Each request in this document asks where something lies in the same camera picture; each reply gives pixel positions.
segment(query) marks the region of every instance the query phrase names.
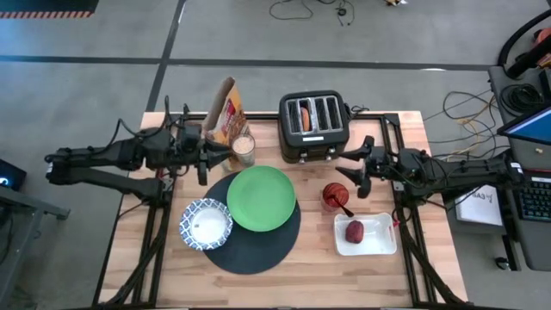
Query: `white paper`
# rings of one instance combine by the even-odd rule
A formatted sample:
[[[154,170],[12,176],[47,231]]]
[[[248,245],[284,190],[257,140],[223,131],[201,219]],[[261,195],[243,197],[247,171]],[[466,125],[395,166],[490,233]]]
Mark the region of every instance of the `white paper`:
[[[460,202],[465,198],[463,195],[455,201]],[[455,206],[457,219],[502,226],[501,213],[499,212],[498,192],[492,187],[485,185],[470,195],[465,201]]]

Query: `small red cup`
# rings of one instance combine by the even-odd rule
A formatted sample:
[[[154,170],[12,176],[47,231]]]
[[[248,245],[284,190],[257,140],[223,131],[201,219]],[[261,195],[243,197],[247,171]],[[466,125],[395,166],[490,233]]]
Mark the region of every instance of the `small red cup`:
[[[338,204],[344,206],[348,199],[348,190],[341,183],[329,183],[321,192],[321,206],[328,212],[339,210],[341,207]]]

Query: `wooden table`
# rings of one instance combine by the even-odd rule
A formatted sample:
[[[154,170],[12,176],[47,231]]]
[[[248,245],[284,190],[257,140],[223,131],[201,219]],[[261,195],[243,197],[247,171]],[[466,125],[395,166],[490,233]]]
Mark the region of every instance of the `wooden table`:
[[[406,147],[430,150],[419,112],[398,113]],[[163,113],[145,113],[142,128],[161,124]],[[401,245],[394,255],[342,257],[335,251],[332,222],[335,214],[323,211],[319,195],[330,182],[340,182],[350,191],[347,207],[356,214],[390,213],[394,208],[389,182],[373,180],[367,199],[356,198],[351,181],[335,171],[336,165],[359,167],[359,163],[339,159],[330,163],[286,164],[279,151],[275,121],[250,121],[256,139],[256,164],[281,169],[294,183],[301,214],[300,232],[294,248],[275,268],[252,276],[235,275],[216,267],[207,257],[188,248],[181,240],[178,222],[183,210],[202,198],[209,186],[200,186],[195,169],[177,180],[157,299],[158,307],[403,307],[412,304],[406,280]],[[381,126],[375,121],[352,121],[347,149],[357,148],[365,135],[381,145]],[[213,185],[224,176],[217,166],[208,173]],[[142,169],[130,177],[153,177]],[[439,196],[432,199],[440,201]],[[121,212],[139,203],[125,196]],[[425,205],[419,208],[429,260],[456,295],[467,299],[455,255],[445,211]],[[126,281],[138,262],[147,208],[125,214],[116,227],[108,258],[100,301],[111,298]],[[416,264],[421,295],[424,295],[421,269]],[[145,275],[143,296],[147,297]]]

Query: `cable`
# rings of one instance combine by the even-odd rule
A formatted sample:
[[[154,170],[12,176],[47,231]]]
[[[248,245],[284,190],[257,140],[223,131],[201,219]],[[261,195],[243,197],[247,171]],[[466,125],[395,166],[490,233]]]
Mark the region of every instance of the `cable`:
[[[0,258],[0,265],[2,265],[3,262],[6,260],[6,257],[8,257],[9,248],[11,247],[11,241],[14,238],[13,229],[14,229],[14,215],[10,213],[8,237],[6,238],[6,246],[3,249],[2,258]]]
[[[423,188],[423,186],[417,185],[417,184],[413,183],[412,181],[408,180],[406,176],[404,176],[402,173],[400,173],[398,170],[396,170],[396,168],[392,167],[391,165],[387,166],[387,168],[394,171],[394,173],[399,175],[404,182],[410,184],[413,188],[415,188],[415,189],[422,189]]]
[[[412,153],[412,157],[413,157],[413,160],[415,160],[415,162],[419,165],[419,167],[421,167],[421,172],[423,172],[423,184],[427,184],[427,171],[424,169],[423,164],[421,163],[421,161],[419,160],[419,158],[417,156],[415,156]]]
[[[352,22],[356,19],[356,8],[354,7],[354,4],[352,4],[348,0],[341,0],[341,3],[338,4],[337,10],[337,19],[338,22],[341,24],[341,26],[344,26],[343,20],[341,19],[341,16],[346,16],[346,4],[348,4],[352,8],[352,20],[350,22],[347,22],[346,25],[350,26]]]
[[[279,16],[276,16],[274,15],[274,13],[272,12],[272,9],[277,5],[277,4],[284,4],[284,3],[290,3],[292,2],[293,0],[281,0],[281,1],[278,1],[276,3],[273,3],[272,5],[269,6],[269,10],[268,10],[268,13],[270,16],[274,17],[276,20],[279,20],[279,21],[293,21],[293,20],[309,20],[310,18],[312,18],[313,16],[313,12],[310,8],[308,8],[308,6],[304,3],[304,0],[300,0],[300,3],[302,3],[302,6],[308,10],[308,12],[310,12],[310,14],[306,17],[304,16],[298,16],[298,17],[279,17]]]
[[[456,202],[454,204],[454,206],[452,206],[451,208],[447,209],[446,212],[449,212],[451,210],[453,210],[458,204],[461,204],[462,202],[464,202],[468,197],[470,197],[471,195],[473,195],[474,193],[476,193],[479,189],[481,189],[482,186],[479,186],[478,188],[476,189],[473,189],[470,193],[468,193],[465,197],[463,197],[463,199],[461,199],[460,201]]]
[[[409,208],[409,207],[402,207],[404,209],[408,209],[410,211],[409,215],[406,217],[406,223],[412,219],[412,215],[413,215],[413,212],[412,210]],[[398,218],[396,217],[396,212],[398,211],[397,208],[394,208],[392,213],[390,213],[390,216],[393,218],[393,221],[394,222],[398,222],[399,223],[399,220]]]
[[[510,146],[496,146],[494,147],[493,149],[490,149],[488,151],[486,151],[485,153],[483,154],[480,154],[480,155],[469,155],[469,154],[456,154],[456,156],[467,156],[467,157],[470,157],[470,158],[483,158],[485,157],[485,155],[487,155],[489,152],[495,152],[496,150],[502,148],[502,147],[510,147]],[[448,155],[452,155],[451,153],[448,153],[448,154],[438,154],[438,155],[434,155],[433,158],[436,158],[436,157],[441,157],[441,156],[448,156]]]
[[[364,112],[364,111],[370,111],[369,108],[366,108],[364,106],[358,106],[358,105],[355,105],[353,106],[352,108],[349,109],[349,106],[348,104],[344,104],[345,107],[346,107],[346,112],[348,114],[348,118],[349,118],[349,121],[353,120],[356,118],[356,116],[358,116],[361,112]]]
[[[122,217],[122,215],[127,214],[128,212],[131,212],[131,211],[135,210],[136,208],[141,207],[145,204],[146,204],[146,201],[142,201],[139,204],[129,208],[128,210],[125,210],[123,213],[121,213],[121,214],[119,214],[119,216],[117,216],[117,220],[119,220]]]
[[[135,133],[132,129],[130,129],[130,127],[126,124],[126,122],[124,122],[121,118],[119,118],[117,120],[117,124],[115,126],[115,131],[113,132],[113,135],[111,136],[111,139],[109,140],[109,142],[107,143],[107,145],[105,145],[102,149],[100,149],[99,151],[95,150],[94,147],[92,146],[88,146],[87,148],[90,150],[90,153],[88,154],[82,154],[82,155],[78,155],[78,156],[93,156],[93,155],[99,155],[99,154],[102,154],[104,152],[106,152],[107,150],[109,150],[109,148],[113,145],[113,143],[115,142],[115,139],[117,137],[117,135],[119,134],[119,129],[121,127],[121,125],[131,134],[133,135],[134,137],[138,137],[138,138],[151,138],[152,136],[154,136],[155,134],[157,133],[160,133],[161,130],[163,129],[164,126],[167,125],[167,121],[170,119],[170,105],[169,105],[169,97],[166,96],[164,98],[164,119],[163,119],[163,123],[161,126],[158,127],[157,130],[155,130],[153,133],[148,133],[148,134],[143,134],[143,133]],[[66,158],[68,156],[77,156],[77,155],[57,155],[57,154],[49,154],[49,155],[46,155],[44,157],[44,160],[47,162],[47,163],[51,163],[53,158]]]
[[[505,67],[505,63],[507,62],[507,59],[509,58],[509,52],[511,51],[512,47],[515,45],[515,43],[520,39],[523,34],[527,33],[528,30],[532,29],[535,25],[543,21],[544,19],[551,16],[551,9],[548,9],[547,11],[541,13],[540,15],[534,17],[529,22],[525,23],[520,29],[518,29],[503,45],[501,48],[501,51],[499,52],[498,56],[498,65]]]
[[[482,96],[482,95],[484,95],[485,93],[490,92],[490,91],[491,91],[491,90],[484,90],[484,91],[482,91],[481,93],[479,93],[479,94],[477,94],[477,95],[475,95],[475,96]],[[471,100],[473,100],[472,97],[471,97],[471,98],[468,98],[468,99],[465,100],[465,101],[462,101],[462,102],[459,102],[459,103],[457,103],[457,104],[454,104],[453,106],[449,107],[448,110],[451,110],[451,109],[453,109],[453,108],[457,108],[457,107],[459,107],[460,105],[462,105],[463,103],[467,103],[467,102],[469,102],[469,101],[471,101]],[[431,119],[431,118],[433,118],[433,117],[436,117],[436,116],[439,116],[439,115],[442,114],[442,113],[444,113],[444,111],[440,111],[440,112],[438,112],[438,113],[436,113],[436,114],[433,114],[433,115],[431,115],[431,116],[428,116],[428,117],[424,118],[423,121],[428,121],[429,119]]]
[[[476,99],[480,102],[483,102],[485,104],[485,106],[479,110],[478,112],[476,113],[473,113],[473,114],[470,114],[470,115],[464,115],[464,116],[453,116],[449,113],[449,108],[446,107],[446,102],[448,101],[448,99],[452,96],[452,95],[463,95],[463,96],[469,96],[469,100],[471,99]],[[464,92],[464,91],[450,91],[445,97],[444,97],[444,100],[443,100],[443,110],[441,113],[444,113],[448,118],[450,118],[451,120],[455,120],[459,123],[459,125],[463,126],[465,128],[465,130],[467,130],[468,132],[470,132],[471,134],[468,135],[467,137],[463,137],[463,138],[458,138],[458,139],[450,139],[450,140],[444,140],[444,141],[429,141],[429,143],[431,144],[443,144],[443,143],[450,143],[450,142],[456,142],[456,141],[462,141],[462,140],[467,140],[467,139],[470,139],[470,138],[473,138],[473,137],[476,137],[477,140],[471,144],[470,146],[468,146],[467,148],[464,148],[462,150],[456,150],[456,151],[453,151],[449,154],[445,154],[446,158],[445,160],[448,160],[454,156],[459,156],[459,155],[462,155],[463,153],[467,153],[469,154],[470,152],[474,151],[476,148],[479,147],[479,145],[481,145],[482,143],[485,143],[487,142],[488,140],[493,140],[493,144],[494,144],[494,148],[497,147],[497,140],[496,140],[496,135],[492,132],[492,129],[495,128],[497,126],[497,122],[496,122],[496,119],[493,115],[493,112],[492,112],[492,108],[496,108],[493,104],[495,103],[495,96],[492,97],[492,99],[488,102],[486,101],[485,99],[481,98],[480,96],[478,95],[473,95],[471,93],[467,93],[467,92]],[[490,117],[492,118],[492,125],[490,126],[487,126],[487,124],[485,124],[484,122],[482,121],[478,121],[476,120],[477,117],[481,116],[482,113],[484,113],[486,110],[488,110],[488,112],[490,113]],[[483,127],[485,127],[484,130],[481,130],[481,131],[478,131],[477,128],[473,125],[473,123],[476,123],[476,124],[479,124]],[[489,135],[484,135],[482,133],[485,133],[485,132],[489,132],[490,134]]]
[[[500,99],[504,109],[516,117],[543,105],[543,96],[531,84],[509,85],[501,90]]]
[[[446,208],[446,206],[444,206],[443,204],[440,204],[440,203],[438,203],[438,202],[433,202],[433,201],[430,201],[430,200],[426,200],[426,201],[424,201],[424,202],[428,202],[428,203],[430,203],[430,204],[433,204],[433,205],[435,205],[435,206],[437,206],[437,207],[443,208],[444,210],[448,211],[448,208]]]
[[[337,0],[329,0],[329,1],[317,0],[317,1],[321,4],[329,5],[329,4],[334,4]],[[350,22],[347,22],[346,24],[348,26],[350,26],[354,22],[354,20],[356,19],[356,8],[354,7],[354,4],[352,4],[349,0],[340,0],[340,1],[341,2],[339,3],[338,7],[335,8],[337,10],[338,22],[341,24],[341,26],[344,26],[344,23],[341,19],[341,16],[346,16],[346,13],[347,13],[346,6],[348,5],[352,9],[352,20],[350,20]],[[304,21],[304,20],[309,20],[313,17],[312,9],[310,9],[305,4],[304,0],[300,0],[300,4],[302,4],[302,6],[308,11],[307,16],[280,17],[280,16],[274,14],[274,7],[275,6],[283,5],[285,3],[291,3],[291,2],[293,2],[293,0],[280,0],[278,2],[272,3],[272,5],[270,5],[269,9],[268,9],[269,15],[272,16],[273,18],[275,18],[276,20],[279,20],[279,21],[297,21],[297,20],[303,20]]]

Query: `blue and white bowl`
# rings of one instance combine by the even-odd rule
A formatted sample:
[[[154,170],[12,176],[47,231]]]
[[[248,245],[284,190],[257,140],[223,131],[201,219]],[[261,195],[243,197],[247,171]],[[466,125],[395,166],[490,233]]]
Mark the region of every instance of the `blue and white bowl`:
[[[197,251],[214,250],[222,246],[230,235],[233,219],[230,209],[210,198],[192,201],[180,220],[183,242]]]

